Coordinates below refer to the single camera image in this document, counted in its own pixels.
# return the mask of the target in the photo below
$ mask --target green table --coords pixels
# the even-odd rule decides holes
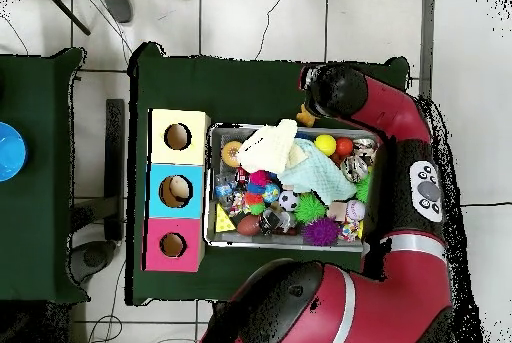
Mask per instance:
[[[28,161],[0,183],[0,299],[87,300],[67,275],[70,79],[80,49],[52,58],[0,55],[0,121],[24,137]]]
[[[395,58],[384,65],[351,63],[362,72],[405,90],[409,65]],[[142,44],[130,61],[130,134],[128,169],[146,167],[147,113],[149,108],[206,112],[212,122],[277,124],[294,119],[303,103],[298,90],[300,63],[236,61],[210,57],[164,58],[153,43]],[[347,128],[334,120],[320,120],[317,127]],[[317,259],[358,270],[359,253],[244,249],[207,246],[197,273],[142,271],[141,243],[144,212],[144,172],[128,182],[127,278],[133,278],[134,303],[147,298],[168,300],[229,299],[261,265],[282,257]]]

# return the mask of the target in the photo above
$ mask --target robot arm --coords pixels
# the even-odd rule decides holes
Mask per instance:
[[[318,262],[270,263],[202,342],[442,343],[451,308],[442,193],[421,112],[407,94],[342,65],[305,68],[300,87],[313,115],[382,141],[364,219],[363,275]]]

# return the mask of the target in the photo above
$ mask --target round hole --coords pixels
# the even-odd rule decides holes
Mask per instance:
[[[171,175],[160,183],[158,192],[165,206],[183,208],[192,199],[192,183],[182,175]]]
[[[168,233],[160,240],[160,250],[165,256],[178,258],[187,249],[187,243],[178,233]]]
[[[164,133],[164,142],[172,150],[183,150],[190,146],[192,133],[185,124],[172,124]]]

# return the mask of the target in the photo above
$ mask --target wooden block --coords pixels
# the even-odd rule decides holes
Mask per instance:
[[[204,112],[153,109],[151,135],[148,135],[151,136],[151,162],[204,165],[209,125],[210,118]]]
[[[170,202],[166,197],[166,190],[162,197],[161,185],[164,180],[169,181],[168,177],[180,176],[187,183],[189,191],[186,193],[188,201]],[[151,164],[149,176],[149,218],[201,218],[203,215],[204,198],[204,167],[195,165],[165,165]]]
[[[142,269],[197,272],[204,245],[200,219],[149,218]]]

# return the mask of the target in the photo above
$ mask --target shape sorter box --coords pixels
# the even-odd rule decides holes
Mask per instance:
[[[181,176],[192,189],[192,196],[183,207],[171,208],[160,199],[160,184],[165,178]],[[203,215],[204,167],[194,165],[151,164],[149,171],[148,218],[195,218]]]
[[[196,272],[204,256],[202,220],[149,218],[146,235],[145,271]],[[178,257],[169,257],[161,249],[161,241],[168,234],[177,234],[185,242]]]
[[[199,165],[205,163],[206,132],[210,118],[200,111],[153,109],[151,112],[151,163]],[[166,134],[173,124],[181,124],[188,133],[188,146],[174,150],[166,144]]]

